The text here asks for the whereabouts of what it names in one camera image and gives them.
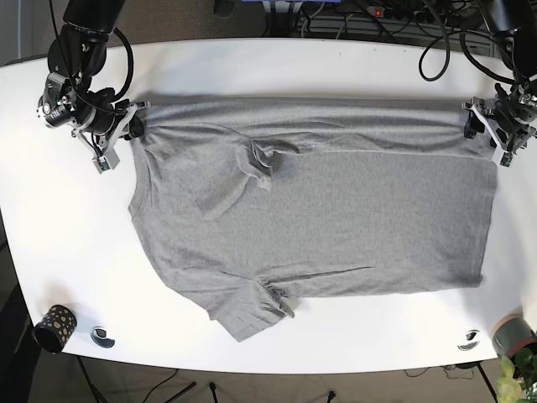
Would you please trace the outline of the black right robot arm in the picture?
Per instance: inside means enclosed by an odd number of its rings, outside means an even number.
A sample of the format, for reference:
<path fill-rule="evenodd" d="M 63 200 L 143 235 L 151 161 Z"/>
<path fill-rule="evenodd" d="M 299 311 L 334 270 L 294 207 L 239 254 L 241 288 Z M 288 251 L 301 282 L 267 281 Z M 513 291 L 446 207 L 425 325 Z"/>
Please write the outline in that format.
<path fill-rule="evenodd" d="M 47 127 L 71 127 L 71 136 L 89 149 L 100 173 L 117 167 L 114 146 L 119 139 L 144 135 L 137 112 L 150 106 L 125 97 L 133 81 L 134 58 L 132 46 L 117 27 L 123 5 L 123 1 L 68 2 L 62 27 L 52 23 L 55 40 L 47 54 L 49 74 L 37 107 Z M 119 91 L 106 87 L 94 92 L 92 78 L 105 65 L 107 42 L 113 34 L 126 50 L 125 82 Z"/>

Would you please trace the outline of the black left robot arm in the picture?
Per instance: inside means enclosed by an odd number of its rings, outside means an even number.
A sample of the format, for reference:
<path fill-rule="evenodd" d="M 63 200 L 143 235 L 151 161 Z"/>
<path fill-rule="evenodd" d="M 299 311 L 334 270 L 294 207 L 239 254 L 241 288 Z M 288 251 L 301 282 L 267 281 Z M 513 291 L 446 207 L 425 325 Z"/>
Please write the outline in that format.
<path fill-rule="evenodd" d="M 474 97 L 462 104 L 468 111 L 464 137 L 486 133 L 495 148 L 493 162 L 508 167 L 519 149 L 536 136 L 536 17 L 529 1 L 478 1 L 478 12 L 487 29 L 484 36 L 496 45 L 512 77 L 500 76 L 478 62 L 467 47 L 470 29 L 460 29 L 462 53 L 481 73 L 496 81 L 496 96 Z"/>

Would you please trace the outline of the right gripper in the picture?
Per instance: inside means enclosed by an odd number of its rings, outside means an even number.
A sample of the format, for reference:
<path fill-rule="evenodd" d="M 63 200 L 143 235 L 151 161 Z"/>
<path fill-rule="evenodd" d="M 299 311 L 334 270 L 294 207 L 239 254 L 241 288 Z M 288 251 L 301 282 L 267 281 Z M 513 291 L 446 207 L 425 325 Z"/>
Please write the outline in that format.
<path fill-rule="evenodd" d="M 108 120 L 108 114 L 97 119 L 96 113 L 91 112 L 82 125 L 76 126 L 76 138 L 92 152 L 92 163 L 99 174 L 114 170 L 119 164 L 120 159 L 114 149 L 119 139 L 131 141 L 144 135 L 144 125 L 137 112 L 149 107 L 149 102 L 130 102 L 126 105 L 125 115 L 111 117 L 104 133 L 96 130 L 104 126 L 102 121 Z"/>

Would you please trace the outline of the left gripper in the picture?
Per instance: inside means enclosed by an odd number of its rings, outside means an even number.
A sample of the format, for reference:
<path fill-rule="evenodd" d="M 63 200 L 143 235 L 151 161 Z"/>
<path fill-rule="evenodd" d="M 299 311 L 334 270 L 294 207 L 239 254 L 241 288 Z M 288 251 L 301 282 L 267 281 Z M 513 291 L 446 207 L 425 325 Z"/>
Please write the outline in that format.
<path fill-rule="evenodd" d="M 463 103 L 468 112 L 464 137 L 476 139 L 487 135 L 493 148 L 492 161 L 498 166 L 509 167 L 520 149 L 525 149 L 536 128 L 536 96 L 529 94 L 497 94 L 495 98 L 474 97 Z"/>

